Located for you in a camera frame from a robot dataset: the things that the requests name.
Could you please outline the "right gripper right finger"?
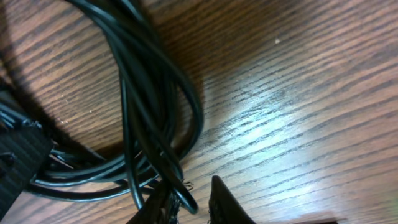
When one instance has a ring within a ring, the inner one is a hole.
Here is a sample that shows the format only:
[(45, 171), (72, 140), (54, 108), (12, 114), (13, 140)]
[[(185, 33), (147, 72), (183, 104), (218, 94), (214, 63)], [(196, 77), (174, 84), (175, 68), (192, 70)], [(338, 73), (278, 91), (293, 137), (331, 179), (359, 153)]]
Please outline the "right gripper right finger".
[(208, 204), (211, 224), (255, 224), (217, 175), (211, 179)]

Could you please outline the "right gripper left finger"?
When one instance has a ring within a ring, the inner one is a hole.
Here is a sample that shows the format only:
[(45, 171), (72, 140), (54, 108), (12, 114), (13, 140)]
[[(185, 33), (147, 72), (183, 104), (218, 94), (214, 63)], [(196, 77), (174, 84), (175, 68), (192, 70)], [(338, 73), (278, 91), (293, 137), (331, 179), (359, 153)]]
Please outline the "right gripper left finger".
[(180, 200), (161, 181), (127, 224), (177, 224)]

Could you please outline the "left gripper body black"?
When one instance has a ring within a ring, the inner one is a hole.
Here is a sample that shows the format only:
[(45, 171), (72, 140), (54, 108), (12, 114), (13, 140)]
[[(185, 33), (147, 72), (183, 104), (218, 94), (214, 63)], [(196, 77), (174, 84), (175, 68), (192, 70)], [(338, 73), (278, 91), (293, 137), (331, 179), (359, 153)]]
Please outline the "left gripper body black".
[(28, 186), (53, 142), (7, 91), (1, 90), (1, 217)]

